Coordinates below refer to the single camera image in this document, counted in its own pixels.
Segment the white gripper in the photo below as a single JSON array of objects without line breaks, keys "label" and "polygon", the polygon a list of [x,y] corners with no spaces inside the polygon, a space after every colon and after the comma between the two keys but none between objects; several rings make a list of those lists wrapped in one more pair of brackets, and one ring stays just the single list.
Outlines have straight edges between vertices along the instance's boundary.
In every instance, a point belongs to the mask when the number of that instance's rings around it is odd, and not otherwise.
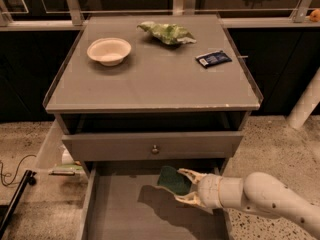
[{"label": "white gripper", "polygon": [[197,184],[197,192],[193,191],[184,196],[175,195],[178,202],[208,209],[242,210],[245,207],[242,178],[199,173],[186,168],[179,168],[178,173]]}]

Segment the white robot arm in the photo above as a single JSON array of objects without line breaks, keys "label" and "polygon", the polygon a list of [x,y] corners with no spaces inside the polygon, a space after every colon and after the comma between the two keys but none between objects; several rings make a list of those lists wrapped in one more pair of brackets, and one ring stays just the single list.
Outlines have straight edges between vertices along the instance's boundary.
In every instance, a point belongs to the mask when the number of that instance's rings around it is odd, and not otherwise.
[{"label": "white robot arm", "polygon": [[197,190],[176,196],[179,202],[203,208],[232,208],[265,217],[286,218],[320,239],[320,207],[299,196],[277,178],[254,172],[245,178],[223,177],[181,168]]}]

